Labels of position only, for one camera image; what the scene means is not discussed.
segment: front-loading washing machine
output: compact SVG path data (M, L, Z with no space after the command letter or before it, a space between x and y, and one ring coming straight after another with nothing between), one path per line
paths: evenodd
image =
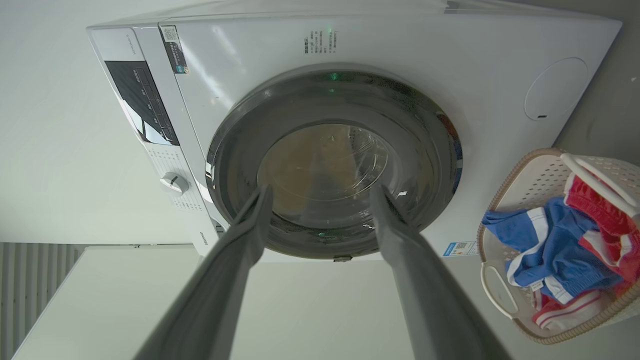
M380 259L374 183L438 253L473 253L620 26L502 1L218 1L88 33L199 253L271 184L262 259L344 261Z

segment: door glass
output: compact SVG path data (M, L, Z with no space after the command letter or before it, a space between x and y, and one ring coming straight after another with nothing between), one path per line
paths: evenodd
M372 132L321 124L274 144L257 180L272 185L273 211L285 220L305 227L344 227L369 216L367 190L387 161L387 145Z

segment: laundry basket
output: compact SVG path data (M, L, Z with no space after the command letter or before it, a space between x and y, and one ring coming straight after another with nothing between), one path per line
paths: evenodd
M640 226L640 168L625 161L575 156L559 149L540 149L526 155L504 181L489 210L514 211L543 206L551 197L564 195L564 186L575 172L592 189L624 211ZM477 235L482 258L481 280L491 302L530 339L554 344L572 339L599 326L640 314L640 281L631 286L599 315L567 331L541 329L532 320L530 287L507 282L505 263L518 252L503 245L483 225Z

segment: radiator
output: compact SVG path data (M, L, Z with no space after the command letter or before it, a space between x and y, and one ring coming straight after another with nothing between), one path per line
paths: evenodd
M10 360L80 253L74 245L0 243L0 360Z

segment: label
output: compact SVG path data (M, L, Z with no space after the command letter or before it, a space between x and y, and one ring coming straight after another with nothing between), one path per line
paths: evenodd
M180 42L175 26L161 26L160 30L165 42Z
M305 55L335 54L338 31L333 29L312 30L305 34Z
M166 55L169 57L169 62L173 67L173 73L188 74L189 68L187 67L187 61L184 59L177 29L175 26L161 26L160 30L164 39Z
M465 256L478 254L477 241L450 243L442 256Z
M536 282L534 282L533 284L529 285L529 287L531 288L531 291L538 291L540 289L542 289L542 287L544 286L544 282L542 282L542 280L538 280Z

